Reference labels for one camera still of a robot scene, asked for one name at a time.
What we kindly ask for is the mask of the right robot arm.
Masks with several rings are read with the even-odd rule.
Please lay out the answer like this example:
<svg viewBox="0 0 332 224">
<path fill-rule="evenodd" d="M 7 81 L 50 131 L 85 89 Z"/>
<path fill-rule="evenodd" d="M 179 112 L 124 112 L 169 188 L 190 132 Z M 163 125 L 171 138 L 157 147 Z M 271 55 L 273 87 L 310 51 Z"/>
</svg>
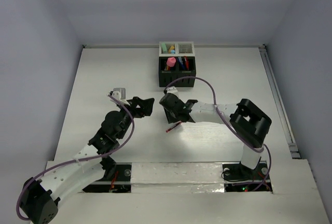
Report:
<svg viewBox="0 0 332 224">
<path fill-rule="evenodd" d="M 239 173 L 253 177 L 261 160 L 260 151 L 272 120 L 249 99 L 237 104 L 208 104 L 198 100 L 183 102 L 176 94 L 166 93 L 159 104 L 164 108 L 168 123 L 218 123 L 230 127 L 244 143 Z"/>
</svg>

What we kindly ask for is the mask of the green highlighter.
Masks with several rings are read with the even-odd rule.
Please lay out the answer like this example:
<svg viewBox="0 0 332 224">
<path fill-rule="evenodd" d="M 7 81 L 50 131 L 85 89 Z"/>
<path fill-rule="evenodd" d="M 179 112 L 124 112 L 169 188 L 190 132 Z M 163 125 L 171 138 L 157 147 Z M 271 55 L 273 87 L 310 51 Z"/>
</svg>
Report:
<svg viewBox="0 0 332 224">
<path fill-rule="evenodd" d="M 165 43 L 161 43 L 161 44 L 160 44 L 160 47 L 161 47 L 161 51 L 162 51 L 162 53 L 167 53 L 167 52 L 168 52 L 168 50 L 167 50 L 167 46 L 166 46 Z"/>
</svg>

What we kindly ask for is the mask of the orange highlighter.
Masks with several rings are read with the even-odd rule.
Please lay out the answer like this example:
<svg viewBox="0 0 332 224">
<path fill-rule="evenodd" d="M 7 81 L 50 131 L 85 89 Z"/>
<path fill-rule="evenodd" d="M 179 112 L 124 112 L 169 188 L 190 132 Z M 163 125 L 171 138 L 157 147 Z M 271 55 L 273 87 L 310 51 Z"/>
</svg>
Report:
<svg viewBox="0 0 332 224">
<path fill-rule="evenodd" d="M 175 47 L 174 46 L 171 46 L 168 50 L 168 53 L 171 53 L 172 50 L 175 50 Z"/>
</svg>

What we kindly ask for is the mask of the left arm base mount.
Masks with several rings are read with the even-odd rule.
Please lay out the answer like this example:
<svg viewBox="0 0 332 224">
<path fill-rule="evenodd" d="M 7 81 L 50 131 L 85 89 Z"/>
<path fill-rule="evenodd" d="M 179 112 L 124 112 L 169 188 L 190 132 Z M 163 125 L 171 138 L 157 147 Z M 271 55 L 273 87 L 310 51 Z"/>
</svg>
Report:
<svg viewBox="0 0 332 224">
<path fill-rule="evenodd" d="M 130 193 L 131 192 L 131 172 L 132 163 L 117 164 L 114 175 L 111 179 L 95 181 L 85 187 L 85 193 Z"/>
</svg>

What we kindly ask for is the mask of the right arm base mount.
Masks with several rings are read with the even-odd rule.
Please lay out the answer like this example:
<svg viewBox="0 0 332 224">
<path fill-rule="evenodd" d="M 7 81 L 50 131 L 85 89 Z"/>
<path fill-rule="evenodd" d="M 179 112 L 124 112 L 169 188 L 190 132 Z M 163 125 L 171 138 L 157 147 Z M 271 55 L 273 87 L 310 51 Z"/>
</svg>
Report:
<svg viewBox="0 0 332 224">
<path fill-rule="evenodd" d="M 272 192 L 272 184 L 267 172 L 266 162 L 260 162 L 254 170 L 239 163 L 226 163 L 223 164 L 221 178 L 224 180 L 226 192 Z"/>
</svg>

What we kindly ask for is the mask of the dark red gel pen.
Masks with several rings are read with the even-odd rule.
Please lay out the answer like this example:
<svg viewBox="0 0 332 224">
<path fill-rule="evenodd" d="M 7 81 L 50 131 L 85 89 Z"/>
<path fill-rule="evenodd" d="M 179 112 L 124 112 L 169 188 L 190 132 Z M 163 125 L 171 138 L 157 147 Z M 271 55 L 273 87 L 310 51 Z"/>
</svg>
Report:
<svg viewBox="0 0 332 224">
<path fill-rule="evenodd" d="M 174 130 L 175 128 L 177 128 L 181 124 L 182 124 L 182 122 L 179 121 L 179 122 L 175 123 L 173 126 L 171 126 L 170 128 L 168 128 L 165 132 L 169 133 L 170 131 Z"/>
</svg>

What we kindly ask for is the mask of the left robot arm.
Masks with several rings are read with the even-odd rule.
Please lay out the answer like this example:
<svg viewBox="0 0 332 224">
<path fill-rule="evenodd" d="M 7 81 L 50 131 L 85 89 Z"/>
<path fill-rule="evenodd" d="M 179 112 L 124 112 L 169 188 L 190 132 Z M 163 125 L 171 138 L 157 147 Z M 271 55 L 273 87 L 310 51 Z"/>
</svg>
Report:
<svg viewBox="0 0 332 224">
<path fill-rule="evenodd" d="M 59 208 L 71 196 L 99 179 L 112 179 L 116 162 L 111 154 L 121 149 L 127 131 L 133 132 L 134 119 L 150 116 L 154 99 L 118 100 L 108 96 L 119 107 L 106 114 L 101 127 L 72 160 L 56 164 L 28 179 L 16 203 L 17 216 L 32 223 L 50 223 Z"/>
</svg>

